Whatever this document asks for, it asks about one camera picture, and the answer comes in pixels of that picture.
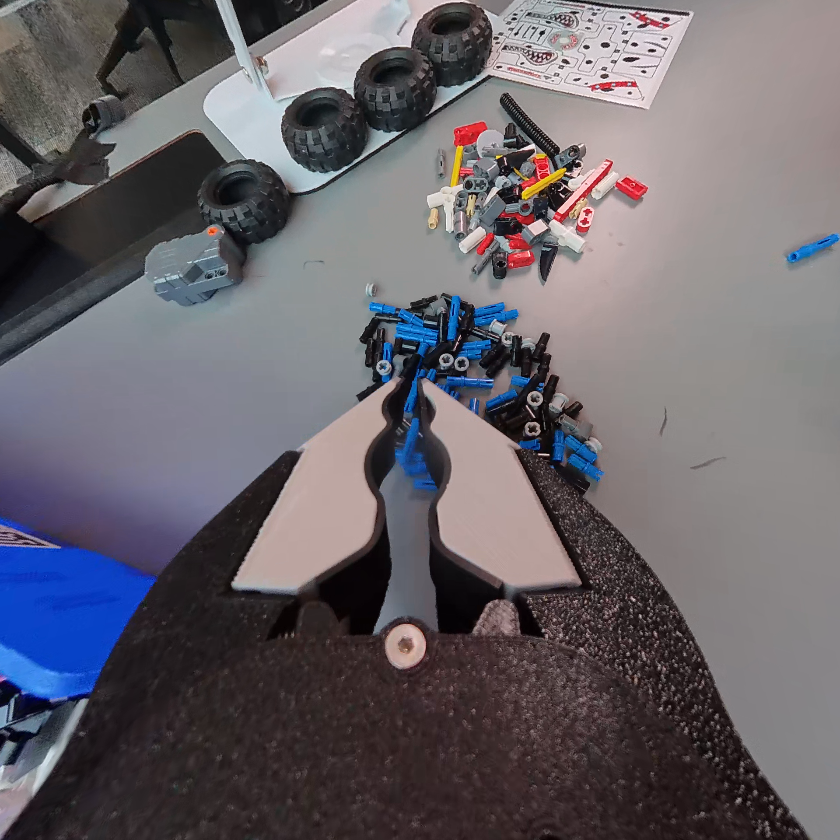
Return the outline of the pile of mixed building bricks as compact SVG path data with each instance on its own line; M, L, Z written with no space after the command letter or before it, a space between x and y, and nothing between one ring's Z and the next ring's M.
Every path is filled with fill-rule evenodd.
M500 108L503 132L485 121L463 124L454 130L451 166L438 151L444 181L427 196L427 228L474 256L476 277L489 268L503 280L535 267L545 284L561 251L583 253L603 199L617 193L638 203L649 188L609 159L587 169L583 143L554 142L509 92Z

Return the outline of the grey desk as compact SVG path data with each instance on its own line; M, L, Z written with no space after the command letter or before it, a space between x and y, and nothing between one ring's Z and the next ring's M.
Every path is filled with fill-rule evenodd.
M504 301L604 445L588 498L644 556L812 838L838 837L838 2L694 11L640 110L491 78L320 192L241 285L136 281L2 366L2 515L157 571L369 381L364 287ZM510 90L648 187L499 286L427 229L438 148Z

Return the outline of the blue box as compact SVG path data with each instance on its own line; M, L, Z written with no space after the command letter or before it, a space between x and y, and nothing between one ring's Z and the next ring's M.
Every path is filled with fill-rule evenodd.
M1 672L30 696L90 694L152 574L1 519Z

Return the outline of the black knobby toy tire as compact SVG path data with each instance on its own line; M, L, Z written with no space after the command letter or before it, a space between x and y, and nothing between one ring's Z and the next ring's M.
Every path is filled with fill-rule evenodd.
M431 61L411 47L389 47L358 69L353 94L373 130L413 130L431 112L437 83Z
M280 131L294 162L310 172L336 172L357 160L369 139L362 106L346 90L320 87L296 97Z
M419 19L411 47L428 58L437 85L452 88L483 71L492 39L492 26L483 8L453 2L437 6Z
M223 227L241 248L276 236L291 212L291 196L274 169L255 160L225 162L204 178L197 192L208 225Z

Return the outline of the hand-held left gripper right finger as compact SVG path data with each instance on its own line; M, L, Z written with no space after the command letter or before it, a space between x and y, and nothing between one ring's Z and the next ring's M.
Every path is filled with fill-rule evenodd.
M430 534L447 560L500 590L581 586L520 447L436 384L424 382L419 427L437 488Z

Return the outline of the shark-mouth sticker sheet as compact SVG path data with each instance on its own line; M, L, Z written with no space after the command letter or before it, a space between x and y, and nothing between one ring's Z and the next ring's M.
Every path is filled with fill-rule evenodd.
M693 16L630 2L511 2L493 23L486 71L649 110Z

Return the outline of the grey toy motor block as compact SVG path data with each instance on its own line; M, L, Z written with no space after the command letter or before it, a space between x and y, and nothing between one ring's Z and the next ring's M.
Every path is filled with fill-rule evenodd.
M160 243L144 261L143 278L156 296L181 306L208 301L243 279L247 249L220 225Z

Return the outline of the blue connector pin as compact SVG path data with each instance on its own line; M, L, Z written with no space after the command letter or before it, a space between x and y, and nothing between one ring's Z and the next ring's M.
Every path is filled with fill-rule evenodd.
M838 242L839 234L830 234L823 238L819 238L816 241L795 248L788 253L785 258L789 264L799 263L834 247Z
M412 462L419 437L420 421L417 415L418 392L422 394L422 386L419 385L419 378L415 378L405 404L405 413L410 415L408 419L411 422L406 431L402 450L402 464L404 467Z

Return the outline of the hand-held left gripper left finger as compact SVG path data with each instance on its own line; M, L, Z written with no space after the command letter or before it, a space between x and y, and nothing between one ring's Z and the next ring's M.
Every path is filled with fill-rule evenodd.
M302 594L372 551L385 526L405 379L378 388L297 450L298 459L232 581L238 592Z

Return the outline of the white metal booklet stand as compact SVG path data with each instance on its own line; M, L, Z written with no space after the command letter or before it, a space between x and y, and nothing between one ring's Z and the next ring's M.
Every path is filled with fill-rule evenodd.
M294 162L281 137L280 121L287 106L314 88L353 91L363 60L386 47L409 46L414 28L433 1L327 2L297 20L302 30L279 46L247 47L242 33L235 37L239 68L206 95L206 116L236 148L238 157L273 168L293 195L322 189L370 159L406 132L371 129L360 158L327 173L307 170Z

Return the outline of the pile of blue black pins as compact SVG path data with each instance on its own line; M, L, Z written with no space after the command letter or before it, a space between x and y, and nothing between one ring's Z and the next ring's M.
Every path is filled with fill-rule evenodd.
M603 478L602 443L583 405L564 394L552 371L550 334L517 331L518 310L502 301L475 306L447 292L404 307L371 300L360 342L371 383L360 402L422 358L425 379L537 456L583 496Z

